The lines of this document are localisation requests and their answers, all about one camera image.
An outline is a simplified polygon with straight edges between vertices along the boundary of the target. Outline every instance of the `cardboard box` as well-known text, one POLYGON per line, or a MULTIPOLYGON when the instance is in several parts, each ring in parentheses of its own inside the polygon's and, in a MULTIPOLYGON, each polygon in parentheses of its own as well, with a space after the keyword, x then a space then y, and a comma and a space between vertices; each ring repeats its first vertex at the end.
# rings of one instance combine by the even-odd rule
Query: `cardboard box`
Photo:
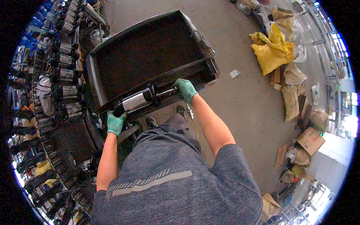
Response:
POLYGON ((279 166, 281 166, 281 164, 283 164, 286 152, 288 150, 287 146, 288 145, 285 144, 285 145, 278 148, 278 154, 276 155, 274 169, 278 168, 279 166))
POLYGON ((270 73, 270 84, 280 83, 280 67, 270 73))
POLYGON ((325 139, 314 130, 309 127, 303 133, 301 133, 296 141, 312 156, 324 143, 325 139))

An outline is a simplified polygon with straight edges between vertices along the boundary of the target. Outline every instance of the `white plastic bag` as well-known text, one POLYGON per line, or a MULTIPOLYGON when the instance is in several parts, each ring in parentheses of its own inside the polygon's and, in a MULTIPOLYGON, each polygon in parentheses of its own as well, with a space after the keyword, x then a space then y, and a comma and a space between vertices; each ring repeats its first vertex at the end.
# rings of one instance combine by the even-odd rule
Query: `white plastic bag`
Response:
POLYGON ((314 105, 317 105, 319 103, 319 98, 320 98, 319 89, 320 89, 319 82, 316 85, 311 87, 312 102, 314 105))
MULTIPOLYGON (((104 37, 105 33, 103 30, 101 30, 101 35, 103 37, 103 42, 109 39, 109 37, 104 37)), ((93 30, 90 33, 90 41, 95 47, 101 44, 100 29, 93 30)))
POLYGON ((37 83, 36 96, 39 97, 40 103, 44 113, 47 116, 54 114, 54 108, 51 105, 51 98, 49 95, 45 96, 51 91, 50 78, 40 75, 39 82, 37 83))
POLYGON ((290 85, 301 84, 307 78, 295 65, 290 63, 284 71, 285 83, 290 85))

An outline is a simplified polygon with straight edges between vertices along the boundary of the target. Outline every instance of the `shoe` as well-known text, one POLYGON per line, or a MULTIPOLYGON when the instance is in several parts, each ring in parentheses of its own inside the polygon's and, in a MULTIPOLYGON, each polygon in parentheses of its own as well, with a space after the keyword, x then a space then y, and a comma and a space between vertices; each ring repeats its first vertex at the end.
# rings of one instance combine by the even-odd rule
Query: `shoe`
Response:
POLYGON ((156 120, 153 117, 147 117, 146 118, 146 125, 150 128, 150 129, 154 129, 156 127, 158 127, 159 125, 157 124, 156 120))
POLYGON ((187 121, 186 120, 186 110, 182 105, 178 105, 176 107, 176 113, 182 115, 183 118, 185 119, 185 121, 187 121))

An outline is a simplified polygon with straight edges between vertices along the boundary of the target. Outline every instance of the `plastic wrap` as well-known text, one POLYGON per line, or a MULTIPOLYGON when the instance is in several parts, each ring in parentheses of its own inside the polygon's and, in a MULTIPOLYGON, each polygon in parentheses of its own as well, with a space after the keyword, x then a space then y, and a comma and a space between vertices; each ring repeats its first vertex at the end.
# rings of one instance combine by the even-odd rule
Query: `plastic wrap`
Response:
POLYGON ((54 114, 54 108, 51 105, 51 98, 48 94, 51 91, 51 82, 50 78, 44 77, 43 75, 40 75, 39 82, 37 84, 37 90, 36 90, 36 96, 39 97, 40 103, 42 106, 42 109, 44 113, 47 116, 51 116, 54 114))
MULTIPOLYGON (((103 37, 103 42, 106 41, 107 39, 109 39, 109 37, 103 37)), ((100 29, 93 30, 93 31, 90 33, 90 40, 91 40, 91 43, 92 43, 95 47, 101 44, 100 29)))

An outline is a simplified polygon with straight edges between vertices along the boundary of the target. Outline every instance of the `gloved hand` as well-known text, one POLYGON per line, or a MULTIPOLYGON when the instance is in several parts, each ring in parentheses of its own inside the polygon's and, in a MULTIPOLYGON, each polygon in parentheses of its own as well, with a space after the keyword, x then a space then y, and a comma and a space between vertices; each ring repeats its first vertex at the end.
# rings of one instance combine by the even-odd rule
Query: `gloved hand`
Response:
POLYGON ((198 93, 189 80, 179 78, 175 82, 175 87, 179 88, 180 94, 184 97, 187 104, 191 104, 191 99, 198 93))
POLYGON ((129 113, 125 112, 120 117, 115 117, 113 112, 112 110, 108 111, 108 133, 114 133, 119 137, 122 125, 129 113))

